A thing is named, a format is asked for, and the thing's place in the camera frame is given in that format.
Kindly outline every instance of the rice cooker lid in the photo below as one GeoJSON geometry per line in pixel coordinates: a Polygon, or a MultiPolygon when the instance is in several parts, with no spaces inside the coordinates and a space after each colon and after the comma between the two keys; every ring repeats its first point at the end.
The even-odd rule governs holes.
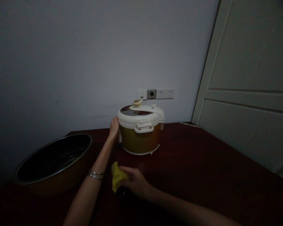
{"type": "Polygon", "coordinates": [[[147,132],[147,128],[164,123],[164,111],[156,104],[142,105],[143,100],[135,100],[133,105],[125,106],[117,113],[120,126],[147,132]]]}
{"type": "Polygon", "coordinates": [[[131,110],[130,107],[131,105],[125,106],[120,110],[120,112],[128,116],[146,116],[146,115],[153,114],[153,112],[148,112],[148,111],[131,110]]]}

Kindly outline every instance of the electrical socket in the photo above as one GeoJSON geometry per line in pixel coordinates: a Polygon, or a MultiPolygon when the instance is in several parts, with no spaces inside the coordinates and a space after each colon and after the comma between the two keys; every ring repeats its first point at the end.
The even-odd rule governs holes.
{"type": "Polygon", "coordinates": [[[157,89],[156,99],[173,99],[175,89],[157,89]]]}
{"type": "Polygon", "coordinates": [[[156,99],[156,89],[148,89],[147,90],[147,99],[148,100],[156,99]]]}
{"type": "Polygon", "coordinates": [[[138,89],[137,90],[137,99],[146,100],[147,99],[147,90],[146,89],[138,89]]]}

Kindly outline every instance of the cleaning rag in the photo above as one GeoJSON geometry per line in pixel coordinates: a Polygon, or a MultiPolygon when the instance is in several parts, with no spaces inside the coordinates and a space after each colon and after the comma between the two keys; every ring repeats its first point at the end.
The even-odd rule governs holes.
{"type": "Polygon", "coordinates": [[[112,190],[116,193],[116,190],[121,186],[122,180],[130,180],[130,177],[119,168],[118,162],[112,164],[112,190]]]}

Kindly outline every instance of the door panel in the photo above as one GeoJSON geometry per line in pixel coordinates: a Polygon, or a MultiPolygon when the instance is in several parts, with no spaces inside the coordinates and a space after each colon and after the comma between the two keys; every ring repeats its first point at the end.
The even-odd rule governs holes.
{"type": "Polygon", "coordinates": [[[221,1],[192,122],[283,177],[283,1],[221,1]]]}

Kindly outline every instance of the rice cooker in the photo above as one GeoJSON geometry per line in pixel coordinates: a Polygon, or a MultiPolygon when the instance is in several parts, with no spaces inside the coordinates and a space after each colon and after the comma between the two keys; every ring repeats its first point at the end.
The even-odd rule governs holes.
{"type": "Polygon", "coordinates": [[[164,111],[156,104],[142,102],[135,100],[117,113],[119,142],[134,155],[152,154],[159,147],[159,134],[164,128],[164,111]]]}

